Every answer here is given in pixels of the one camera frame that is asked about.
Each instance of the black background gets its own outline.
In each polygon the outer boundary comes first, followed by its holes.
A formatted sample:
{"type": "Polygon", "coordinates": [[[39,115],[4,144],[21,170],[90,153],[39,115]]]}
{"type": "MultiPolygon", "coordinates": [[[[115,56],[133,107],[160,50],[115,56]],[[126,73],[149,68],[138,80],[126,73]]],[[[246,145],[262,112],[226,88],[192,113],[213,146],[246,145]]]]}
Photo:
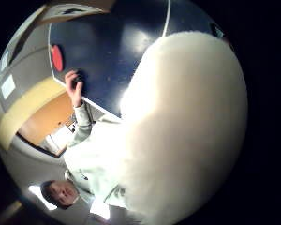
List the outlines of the black background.
{"type": "MultiPolygon", "coordinates": [[[[244,149],[228,181],[181,224],[281,224],[281,1],[193,2],[223,28],[237,52],[249,116],[244,149]]],[[[0,58],[17,28],[43,3],[0,1],[0,58]]],[[[55,223],[21,197],[0,159],[0,212],[17,198],[25,208],[9,224],[39,218],[55,223]]]]}

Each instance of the man's hair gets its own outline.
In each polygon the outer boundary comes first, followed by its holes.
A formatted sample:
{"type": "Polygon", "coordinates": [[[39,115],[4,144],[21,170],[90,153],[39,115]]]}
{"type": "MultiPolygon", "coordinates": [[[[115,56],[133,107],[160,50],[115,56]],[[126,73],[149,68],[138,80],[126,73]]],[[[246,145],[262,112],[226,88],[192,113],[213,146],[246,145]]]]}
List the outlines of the man's hair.
{"type": "Polygon", "coordinates": [[[49,186],[51,185],[51,183],[53,183],[55,180],[49,180],[49,181],[45,181],[40,185],[40,191],[42,196],[44,197],[44,199],[49,202],[52,203],[54,205],[56,205],[58,208],[61,209],[68,209],[69,206],[71,205],[62,205],[60,204],[57,200],[54,199],[54,197],[51,195],[51,193],[49,192],[49,186]]]}

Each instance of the red object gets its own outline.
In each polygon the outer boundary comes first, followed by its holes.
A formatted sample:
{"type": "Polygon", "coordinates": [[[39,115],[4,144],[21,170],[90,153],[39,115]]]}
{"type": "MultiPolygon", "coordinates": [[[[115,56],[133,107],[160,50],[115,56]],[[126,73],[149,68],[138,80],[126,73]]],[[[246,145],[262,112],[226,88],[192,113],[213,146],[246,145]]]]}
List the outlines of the red object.
{"type": "Polygon", "coordinates": [[[58,72],[63,71],[63,55],[57,45],[51,47],[52,62],[58,72]]]}

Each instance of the wooden cabinet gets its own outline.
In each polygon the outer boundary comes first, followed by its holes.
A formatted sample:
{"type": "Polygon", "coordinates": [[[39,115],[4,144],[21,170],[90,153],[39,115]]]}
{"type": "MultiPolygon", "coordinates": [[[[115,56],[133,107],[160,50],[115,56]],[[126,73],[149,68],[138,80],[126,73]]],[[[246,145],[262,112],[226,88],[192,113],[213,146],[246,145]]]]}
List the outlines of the wooden cabinet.
{"type": "Polygon", "coordinates": [[[73,108],[67,93],[63,93],[35,112],[18,130],[34,146],[40,146],[48,135],[70,126],[73,108]]]}

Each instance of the paper on wall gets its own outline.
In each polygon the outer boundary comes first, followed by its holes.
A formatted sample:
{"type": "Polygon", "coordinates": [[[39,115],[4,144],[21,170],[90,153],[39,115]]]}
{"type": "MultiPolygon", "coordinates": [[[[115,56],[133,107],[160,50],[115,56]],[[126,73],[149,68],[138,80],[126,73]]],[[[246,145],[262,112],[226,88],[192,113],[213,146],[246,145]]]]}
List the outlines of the paper on wall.
{"type": "Polygon", "coordinates": [[[16,89],[16,85],[13,81],[12,74],[10,74],[1,86],[3,98],[7,99],[14,89],[16,89]]]}

